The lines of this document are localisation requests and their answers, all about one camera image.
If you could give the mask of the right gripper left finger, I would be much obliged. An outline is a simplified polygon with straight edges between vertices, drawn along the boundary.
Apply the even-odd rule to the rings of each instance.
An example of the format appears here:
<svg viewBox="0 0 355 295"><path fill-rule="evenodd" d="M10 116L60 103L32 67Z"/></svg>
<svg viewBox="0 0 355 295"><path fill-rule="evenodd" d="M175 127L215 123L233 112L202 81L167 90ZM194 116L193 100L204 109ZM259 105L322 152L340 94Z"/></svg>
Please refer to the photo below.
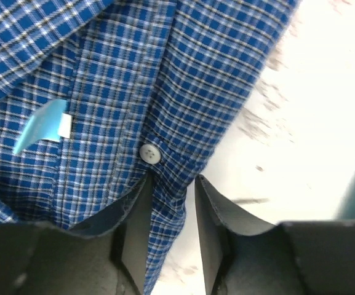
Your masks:
<svg viewBox="0 0 355 295"><path fill-rule="evenodd" d="M153 176L69 230L0 224L0 294L142 294Z"/></svg>

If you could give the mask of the blue checkered long sleeve shirt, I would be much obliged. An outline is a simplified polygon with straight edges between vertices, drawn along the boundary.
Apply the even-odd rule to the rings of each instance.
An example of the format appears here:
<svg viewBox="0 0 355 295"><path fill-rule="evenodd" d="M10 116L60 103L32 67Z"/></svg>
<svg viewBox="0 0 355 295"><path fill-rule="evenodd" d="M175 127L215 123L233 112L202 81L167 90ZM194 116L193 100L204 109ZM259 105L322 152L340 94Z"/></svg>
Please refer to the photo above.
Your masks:
<svg viewBox="0 0 355 295"><path fill-rule="evenodd" d="M0 223L69 229L155 175L145 294L187 187L297 1L0 1Z"/></svg>

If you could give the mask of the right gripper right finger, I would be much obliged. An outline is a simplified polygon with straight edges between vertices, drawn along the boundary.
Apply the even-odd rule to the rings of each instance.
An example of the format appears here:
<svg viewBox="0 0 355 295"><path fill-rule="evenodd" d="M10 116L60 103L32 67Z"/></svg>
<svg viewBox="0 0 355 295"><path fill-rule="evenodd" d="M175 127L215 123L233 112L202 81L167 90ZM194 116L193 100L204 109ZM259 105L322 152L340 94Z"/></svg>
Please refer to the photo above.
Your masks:
<svg viewBox="0 0 355 295"><path fill-rule="evenodd" d="M195 204L207 294L355 294L355 221L274 225L204 176Z"/></svg>

